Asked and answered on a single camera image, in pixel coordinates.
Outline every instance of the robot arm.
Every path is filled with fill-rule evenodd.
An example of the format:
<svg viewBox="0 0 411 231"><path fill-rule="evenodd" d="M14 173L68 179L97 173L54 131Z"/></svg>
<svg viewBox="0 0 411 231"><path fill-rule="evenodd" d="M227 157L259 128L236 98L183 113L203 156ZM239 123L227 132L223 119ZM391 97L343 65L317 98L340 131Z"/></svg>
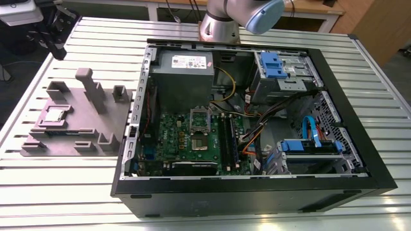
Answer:
<svg viewBox="0 0 411 231"><path fill-rule="evenodd" d="M0 0L0 20L24 27L26 38L48 48L57 60L65 57L62 46L78 20L60 4L60 0Z"/></svg>
<svg viewBox="0 0 411 231"><path fill-rule="evenodd" d="M284 0L208 0L201 39L237 42L239 24L251 33L263 34L277 22L284 8Z"/></svg>

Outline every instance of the motherboard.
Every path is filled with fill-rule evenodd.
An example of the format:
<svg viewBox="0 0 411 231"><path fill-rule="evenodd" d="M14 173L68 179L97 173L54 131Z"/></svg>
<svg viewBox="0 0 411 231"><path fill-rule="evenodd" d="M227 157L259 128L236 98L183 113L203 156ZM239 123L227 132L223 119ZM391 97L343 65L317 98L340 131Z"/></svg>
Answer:
<svg viewBox="0 0 411 231"><path fill-rule="evenodd" d="M165 169L192 168L200 175L249 175L248 157L239 158L236 140L244 134L243 119L236 115L209 115L208 111L160 115L156 146L142 146L142 176L164 176Z"/></svg>

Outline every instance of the ram slot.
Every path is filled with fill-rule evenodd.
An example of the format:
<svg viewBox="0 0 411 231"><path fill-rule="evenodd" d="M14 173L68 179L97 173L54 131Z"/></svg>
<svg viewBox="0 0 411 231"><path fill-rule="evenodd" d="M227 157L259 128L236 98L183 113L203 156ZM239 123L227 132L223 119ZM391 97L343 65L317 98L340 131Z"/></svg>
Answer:
<svg viewBox="0 0 411 231"><path fill-rule="evenodd" d="M229 171L236 167L239 162L237 140L233 122L224 115L219 119L219 140L223 168Z"/></svg>
<svg viewBox="0 0 411 231"><path fill-rule="evenodd" d="M220 158L223 169L229 169L228 143L225 139L225 118L224 115L219 117L219 143L220 143Z"/></svg>
<svg viewBox="0 0 411 231"><path fill-rule="evenodd" d="M228 145L229 145L229 164L231 167L236 167L236 164L239 163L239 152L237 152L237 138L236 138L236 129L233 126L232 118L225 118L225 125L227 125L227 139L229 139Z"/></svg>

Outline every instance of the slotted metal surface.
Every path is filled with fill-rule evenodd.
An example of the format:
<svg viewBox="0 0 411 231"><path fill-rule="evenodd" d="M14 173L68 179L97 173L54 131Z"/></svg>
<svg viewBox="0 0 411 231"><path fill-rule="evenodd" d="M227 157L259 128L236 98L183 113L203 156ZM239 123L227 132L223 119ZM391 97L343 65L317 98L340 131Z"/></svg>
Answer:
<svg viewBox="0 0 411 231"><path fill-rule="evenodd" d="M64 61L48 56L0 132L0 227L48 230L408 230L411 225L409 109L359 43L345 35L272 30L243 43L301 46L323 51L349 102L396 180L397 189L324 213L137 219L110 198L114 157L22 157L29 129L53 80L80 87L73 74L93 69L104 88L136 89L146 38L197 40L197 26L82 18Z"/></svg>

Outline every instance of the open computer tower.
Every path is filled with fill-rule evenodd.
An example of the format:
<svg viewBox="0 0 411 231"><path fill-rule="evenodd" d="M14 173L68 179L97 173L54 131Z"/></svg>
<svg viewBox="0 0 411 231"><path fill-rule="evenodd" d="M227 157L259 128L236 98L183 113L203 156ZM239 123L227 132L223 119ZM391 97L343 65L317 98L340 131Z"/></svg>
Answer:
<svg viewBox="0 0 411 231"><path fill-rule="evenodd" d="M112 196L137 217L317 212L396 188L321 52L148 40Z"/></svg>

